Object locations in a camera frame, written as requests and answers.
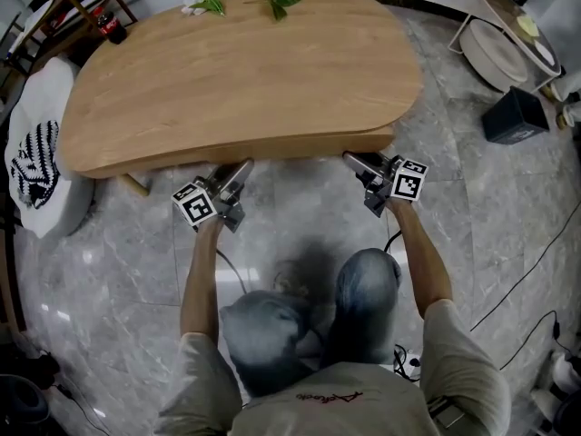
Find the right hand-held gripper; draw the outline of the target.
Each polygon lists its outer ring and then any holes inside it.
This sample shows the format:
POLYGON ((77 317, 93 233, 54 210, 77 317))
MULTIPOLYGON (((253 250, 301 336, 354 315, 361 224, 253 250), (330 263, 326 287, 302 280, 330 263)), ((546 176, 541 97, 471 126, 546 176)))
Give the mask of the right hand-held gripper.
POLYGON ((344 163, 363 184, 364 203, 380 217, 389 198, 416 202, 428 174, 428 166, 396 154, 344 152, 344 163))

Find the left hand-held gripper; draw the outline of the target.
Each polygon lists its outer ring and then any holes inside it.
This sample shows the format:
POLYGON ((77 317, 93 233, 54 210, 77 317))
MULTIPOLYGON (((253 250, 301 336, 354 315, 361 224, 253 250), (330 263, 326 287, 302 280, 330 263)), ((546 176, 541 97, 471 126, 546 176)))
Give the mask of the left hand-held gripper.
POLYGON ((212 217, 235 233, 245 217, 240 193, 251 175, 254 161, 246 158, 240 163, 222 164, 204 178, 196 176, 172 195, 172 202, 184 220, 193 228, 212 217))

